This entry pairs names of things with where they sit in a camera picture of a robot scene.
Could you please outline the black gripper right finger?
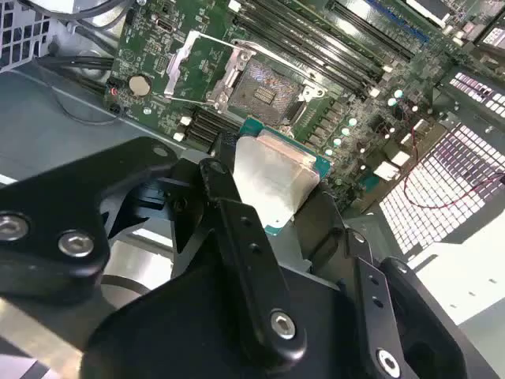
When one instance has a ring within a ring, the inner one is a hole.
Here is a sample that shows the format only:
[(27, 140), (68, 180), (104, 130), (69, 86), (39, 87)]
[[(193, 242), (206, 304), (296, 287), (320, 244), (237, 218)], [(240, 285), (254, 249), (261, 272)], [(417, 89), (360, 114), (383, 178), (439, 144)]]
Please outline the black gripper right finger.
[(495, 370), (398, 258), (377, 261), (344, 224), (325, 183), (294, 216), (310, 272), (351, 305), (358, 361), (367, 378), (496, 378)]

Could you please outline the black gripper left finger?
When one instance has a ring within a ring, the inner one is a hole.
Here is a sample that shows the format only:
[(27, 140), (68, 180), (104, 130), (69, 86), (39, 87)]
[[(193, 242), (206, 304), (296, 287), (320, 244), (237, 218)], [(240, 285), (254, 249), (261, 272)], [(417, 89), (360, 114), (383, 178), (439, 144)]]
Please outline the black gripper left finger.
[(219, 266), (245, 354), (290, 370), (307, 350), (306, 331), (256, 210), (219, 160), (193, 164), (186, 180), (173, 176), (179, 164), (168, 147), (138, 137), (3, 188), (1, 292), (56, 305), (88, 298), (110, 260), (110, 237), (137, 218), (125, 210), (129, 194), (159, 183), (184, 201), (166, 209), (189, 259), (172, 280)]

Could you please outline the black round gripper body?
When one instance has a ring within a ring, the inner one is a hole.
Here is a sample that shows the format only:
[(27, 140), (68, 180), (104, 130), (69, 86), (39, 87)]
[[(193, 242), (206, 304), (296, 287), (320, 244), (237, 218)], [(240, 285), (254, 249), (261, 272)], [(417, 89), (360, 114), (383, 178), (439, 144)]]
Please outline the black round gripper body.
[[(364, 378), (354, 310), (336, 287), (282, 271), (307, 332), (307, 350), (284, 378)], [(217, 265), (171, 280), (111, 314), (93, 333), (83, 378), (273, 378), (245, 354)]]

